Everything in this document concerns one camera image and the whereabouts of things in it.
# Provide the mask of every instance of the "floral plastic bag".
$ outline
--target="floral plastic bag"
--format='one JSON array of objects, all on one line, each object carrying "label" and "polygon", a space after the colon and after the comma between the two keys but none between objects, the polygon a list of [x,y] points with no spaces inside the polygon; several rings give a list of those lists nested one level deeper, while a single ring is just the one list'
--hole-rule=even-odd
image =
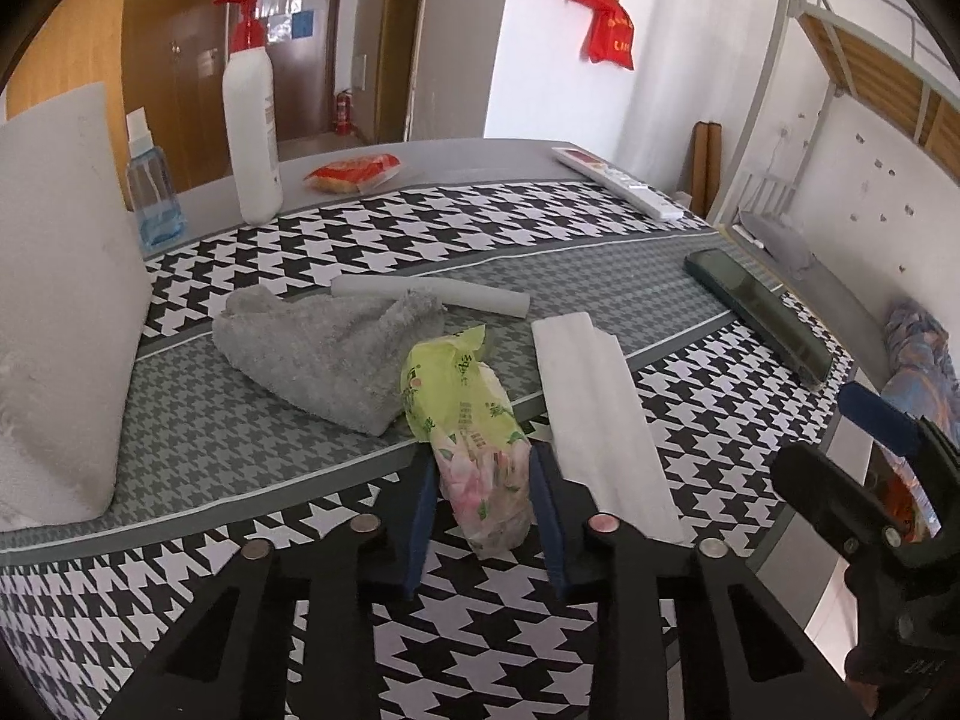
[{"label": "floral plastic bag", "polygon": [[479,362],[483,325],[418,343],[400,387],[414,436],[430,442],[440,488],[478,557],[520,546],[530,530],[530,442],[510,398]]}]

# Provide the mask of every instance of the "door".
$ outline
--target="door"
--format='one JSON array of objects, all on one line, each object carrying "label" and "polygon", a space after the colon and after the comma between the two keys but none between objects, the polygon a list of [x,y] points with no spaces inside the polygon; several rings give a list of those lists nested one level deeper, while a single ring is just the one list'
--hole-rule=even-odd
[{"label": "door", "polygon": [[384,1],[373,117],[378,143],[406,140],[407,103],[420,13],[421,0]]},{"label": "door", "polygon": [[144,108],[177,191],[229,168],[221,84],[224,12],[213,0],[126,0],[124,105]]},{"label": "door", "polygon": [[360,137],[376,142],[376,68],[386,0],[357,0],[353,36],[353,125]]},{"label": "door", "polygon": [[[333,129],[333,73],[340,0],[259,0],[274,65],[277,141]],[[232,6],[230,22],[240,18]]]}]

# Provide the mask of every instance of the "gray pillow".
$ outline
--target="gray pillow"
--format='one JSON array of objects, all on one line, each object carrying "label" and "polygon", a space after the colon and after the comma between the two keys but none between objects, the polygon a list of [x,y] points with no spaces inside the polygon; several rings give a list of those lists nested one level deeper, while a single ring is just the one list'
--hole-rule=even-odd
[{"label": "gray pillow", "polygon": [[813,252],[803,236],[778,218],[745,213],[740,214],[740,223],[793,278],[803,278],[813,265]]}]

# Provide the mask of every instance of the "white paper towel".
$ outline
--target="white paper towel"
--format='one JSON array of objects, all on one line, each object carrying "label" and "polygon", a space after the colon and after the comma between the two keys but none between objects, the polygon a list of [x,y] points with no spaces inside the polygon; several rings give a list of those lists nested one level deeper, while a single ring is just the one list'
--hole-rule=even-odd
[{"label": "white paper towel", "polygon": [[536,361],[565,479],[586,485],[601,512],[648,538],[685,540],[623,351],[589,314],[532,324]]}]

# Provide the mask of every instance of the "white foam block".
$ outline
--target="white foam block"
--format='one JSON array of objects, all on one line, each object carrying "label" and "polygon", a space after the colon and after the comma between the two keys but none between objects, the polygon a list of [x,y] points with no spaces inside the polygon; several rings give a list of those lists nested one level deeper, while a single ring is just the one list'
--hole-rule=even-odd
[{"label": "white foam block", "polygon": [[532,327],[563,478],[586,485],[601,512],[648,538],[682,542],[664,467],[616,336],[583,313],[539,319]]},{"label": "white foam block", "polygon": [[102,514],[151,286],[103,84],[0,127],[0,530]]}]

